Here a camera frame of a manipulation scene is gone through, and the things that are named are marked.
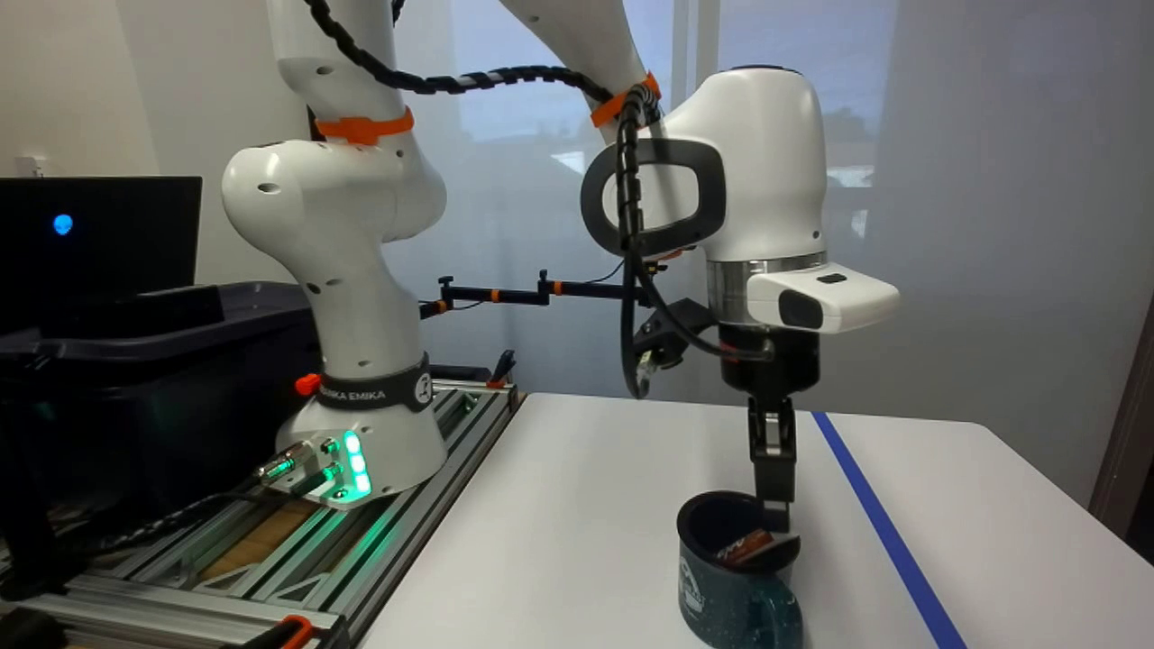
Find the white table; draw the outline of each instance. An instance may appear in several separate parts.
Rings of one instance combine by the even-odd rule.
[[[808,645],[1154,645],[1154,570],[988,429],[829,422],[797,415],[790,584]],[[743,407],[530,397],[364,645],[700,645],[678,613],[674,516],[750,476]]]

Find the blue cup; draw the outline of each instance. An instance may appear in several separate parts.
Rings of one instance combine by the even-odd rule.
[[[801,606],[779,577],[801,552],[797,537],[783,537],[739,566],[721,559],[757,530],[772,530],[772,516],[750,494],[710,490],[682,505],[682,617],[696,638],[718,649],[801,649]]]

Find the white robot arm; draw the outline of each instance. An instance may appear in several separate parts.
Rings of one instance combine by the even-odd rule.
[[[646,83],[620,0],[501,0],[570,69],[624,94]],[[710,260],[710,310],[721,325],[851,332],[884,321],[898,288],[826,263],[822,195],[826,148],[819,101],[790,69],[732,69],[710,76],[685,105],[642,130],[638,141],[703,144],[725,166],[710,184],[678,151],[649,155],[638,169],[646,231],[656,249],[703,242]],[[591,234],[617,249],[617,151],[584,184]]]
[[[389,278],[382,242],[436,224],[444,184],[411,137],[411,112],[317,29],[307,4],[267,0],[285,83],[325,144],[245,148],[224,173],[224,209],[307,288],[325,379],[281,433],[267,483],[332,508],[408,490],[444,462],[418,306]],[[332,4],[361,47],[393,58],[386,4]]]
[[[368,76],[350,43],[339,50],[332,32],[317,29],[310,14],[317,4],[267,4],[281,76],[328,133],[325,144],[242,151],[224,177],[234,227],[310,288],[325,350],[325,386],[289,425],[285,458],[267,480],[346,508],[415,487],[444,462],[426,411],[418,310],[379,260],[382,242],[436,220],[444,187],[408,133],[397,90]],[[577,72],[577,83],[573,76],[566,83],[591,97],[595,126],[613,144],[581,187],[591,238],[627,267],[685,245],[707,252],[721,371],[750,393],[761,418],[750,429],[750,443],[768,458],[757,465],[757,490],[761,483],[793,490],[790,393],[819,375],[815,335],[873,325],[898,306],[891,285],[826,263],[819,224],[826,162],[811,87],[786,69],[736,69],[710,76],[664,119],[635,115],[635,97],[656,94],[656,79],[642,69],[620,0],[501,4]],[[353,47],[382,65],[393,61],[386,0],[332,0],[328,11]],[[620,151],[631,151],[631,173],[620,173]],[[631,216],[620,209],[620,187],[638,187]]]

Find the blue tape line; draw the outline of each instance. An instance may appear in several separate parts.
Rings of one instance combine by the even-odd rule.
[[[948,649],[963,649],[963,635],[959,627],[948,620],[945,606],[938,602],[927,573],[916,566],[912,552],[905,548],[894,519],[887,516],[887,508],[880,505],[880,498],[873,494],[866,472],[858,469],[855,454],[844,447],[837,425],[829,422],[826,411],[815,411],[815,422],[844,472],[844,480],[851,483],[851,490],[858,494],[862,508],[866,508],[866,519],[873,523],[880,544],[887,548],[916,613],[923,617],[923,624],[930,627],[934,642],[938,645],[948,645]]]

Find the black monitor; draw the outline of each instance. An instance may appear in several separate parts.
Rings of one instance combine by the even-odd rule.
[[[0,335],[69,299],[195,281],[198,177],[0,180]]]

